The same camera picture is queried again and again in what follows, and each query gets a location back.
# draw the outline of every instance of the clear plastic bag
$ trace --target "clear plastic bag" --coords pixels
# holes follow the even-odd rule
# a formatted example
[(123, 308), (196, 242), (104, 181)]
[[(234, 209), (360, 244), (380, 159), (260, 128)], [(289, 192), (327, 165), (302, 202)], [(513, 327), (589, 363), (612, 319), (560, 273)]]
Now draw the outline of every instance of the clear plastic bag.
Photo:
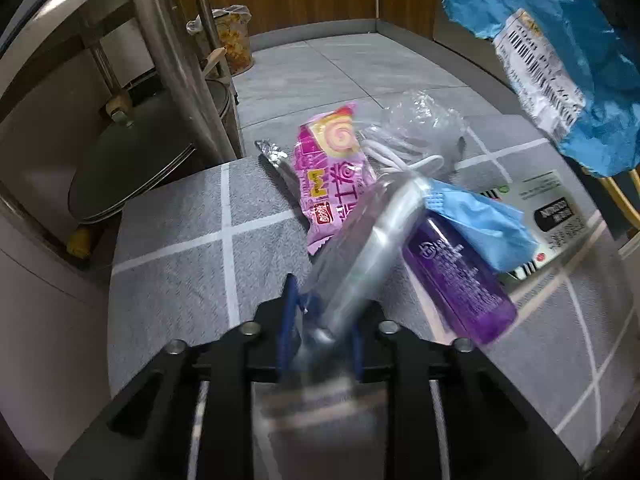
[(360, 129), (362, 151), (382, 173), (411, 169), (444, 176), (462, 159), (467, 129), (457, 111), (438, 104), (426, 90), (409, 90), (384, 110), (381, 124)]
[[(251, 43), (247, 23), (251, 19), (249, 9), (244, 5), (232, 5), (225, 9), (211, 9), (220, 41), (226, 49), (226, 62), (232, 75), (244, 72), (254, 60), (251, 55)], [(202, 32), (200, 15), (187, 23), (187, 32), (192, 36)]]

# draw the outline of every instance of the snack wrapper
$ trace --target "snack wrapper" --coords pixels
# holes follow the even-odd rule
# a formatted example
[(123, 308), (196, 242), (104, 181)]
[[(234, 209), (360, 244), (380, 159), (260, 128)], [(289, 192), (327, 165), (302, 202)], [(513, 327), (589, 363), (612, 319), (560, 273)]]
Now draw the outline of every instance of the snack wrapper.
[(346, 105), (300, 126), (294, 170), (300, 181), (300, 206), (310, 224), (310, 254), (338, 232), (376, 180), (353, 132), (352, 116), (353, 105)]

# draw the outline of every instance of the round tray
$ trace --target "round tray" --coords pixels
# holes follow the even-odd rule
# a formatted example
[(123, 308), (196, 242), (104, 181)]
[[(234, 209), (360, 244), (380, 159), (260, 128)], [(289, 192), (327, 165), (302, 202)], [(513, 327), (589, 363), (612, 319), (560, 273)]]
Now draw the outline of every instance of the round tray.
[[(219, 81), (208, 80), (207, 85), (223, 118), (230, 108), (229, 90)], [(151, 189), (194, 152), (167, 91), (136, 106), (132, 119), (128, 128), (110, 124), (78, 167), (68, 208), (80, 223), (116, 214), (128, 199)]]

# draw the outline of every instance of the purple plastic bottle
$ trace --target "purple plastic bottle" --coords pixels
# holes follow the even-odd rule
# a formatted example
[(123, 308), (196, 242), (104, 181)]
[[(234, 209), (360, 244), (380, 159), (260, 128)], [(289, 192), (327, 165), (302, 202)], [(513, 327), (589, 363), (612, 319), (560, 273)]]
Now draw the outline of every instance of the purple plastic bottle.
[(402, 254), (457, 335), (486, 344), (515, 319), (516, 308), (489, 266), (437, 213), (428, 213)]

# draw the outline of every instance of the blue face mask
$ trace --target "blue face mask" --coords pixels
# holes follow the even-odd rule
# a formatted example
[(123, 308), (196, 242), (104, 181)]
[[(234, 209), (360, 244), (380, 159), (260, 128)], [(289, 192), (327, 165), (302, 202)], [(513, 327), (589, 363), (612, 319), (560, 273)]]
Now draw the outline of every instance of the blue face mask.
[(444, 216), (497, 272), (528, 262), (538, 246), (522, 224), (524, 213), (497, 200), (429, 179), (425, 206)]

